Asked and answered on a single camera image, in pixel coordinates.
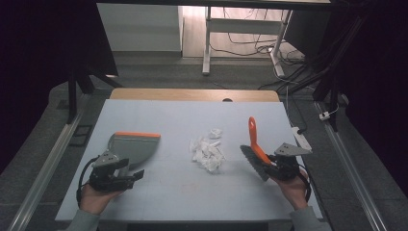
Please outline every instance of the gray sleeve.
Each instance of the gray sleeve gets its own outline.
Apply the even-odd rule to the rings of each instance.
[[[98,227],[99,216],[78,210],[74,219],[65,231],[95,231]]]
[[[320,222],[311,206],[291,212],[295,231],[331,231],[327,222]]]

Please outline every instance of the gray carpet floor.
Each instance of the gray carpet floor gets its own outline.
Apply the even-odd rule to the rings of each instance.
[[[201,62],[194,59],[174,57],[115,57],[119,71],[116,80],[126,88],[179,88],[179,89],[230,89],[256,90],[264,84],[277,82],[270,61],[212,60],[211,75],[201,75]],[[287,73],[295,66],[284,66]],[[96,90],[91,96],[77,135],[82,130],[93,128],[112,88],[92,77]],[[279,84],[264,88],[276,90]],[[304,133],[314,149],[314,154],[304,157],[310,171],[320,208],[334,230],[372,230],[360,200],[353,190],[334,147],[329,140],[324,124],[319,120],[311,90],[305,89],[286,101],[288,115],[294,125],[307,126]],[[13,220],[21,202],[37,177],[47,155],[50,153],[67,119],[67,84],[55,87],[50,92],[49,104],[30,137],[16,154],[0,177],[0,230],[6,230]],[[339,134],[344,140],[364,183],[376,206],[386,221],[389,230],[408,230],[408,200],[381,164],[364,139],[349,123],[341,104],[338,111]],[[64,199],[65,192],[85,151],[87,138],[74,136],[70,140],[55,174],[53,175],[40,204],[36,208],[27,230],[57,230],[66,223],[54,221]],[[197,226],[173,224],[171,230],[200,230]],[[254,224],[246,230],[289,230],[291,223],[276,221],[267,226]],[[101,230],[168,230],[165,225],[126,225],[103,222]],[[229,226],[234,230],[237,225]]]

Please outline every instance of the white tabletop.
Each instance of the white tabletop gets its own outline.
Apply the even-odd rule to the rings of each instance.
[[[145,169],[144,178],[114,199],[101,219],[145,221],[263,221],[289,219],[293,210],[271,180],[262,181],[243,156],[249,144],[247,121],[254,116],[258,144],[273,153],[280,144],[296,144],[282,103],[107,100],[88,147],[66,193],[56,220],[72,220],[78,209],[75,192],[79,175],[91,158],[104,152],[117,131],[159,133],[157,151],[129,174]],[[211,174],[191,160],[191,139],[212,128],[226,161]],[[84,180],[89,178],[91,167]],[[322,218],[316,197],[309,204]]]

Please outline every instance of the crumpled paper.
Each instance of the crumpled paper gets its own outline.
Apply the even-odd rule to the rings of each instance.
[[[198,162],[211,173],[215,172],[225,161],[220,145],[220,141],[214,141],[221,138],[222,131],[212,129],[207,137],[200,137],[190,142],[190,152],[193,154],[192,160]]]

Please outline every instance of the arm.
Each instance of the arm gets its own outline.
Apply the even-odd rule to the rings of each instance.
[[[300,173],[307,179],[308,175],[303,170]],[[326,222],[320,222],[313,211],[308,206],[305,193],[306,186],[299,177],[290,181],[280,181],[272,178],[280,187],[282,194],[288,199],[294,208],[291,212],[294,230],[296,231],[330,231],[330,225]]]
[[[122,192],[98,192],[89,184],[86,184],[82,190],[80,209],[65,231],[96,230],[100,214],[105,210],[109,201],[121,193]]]

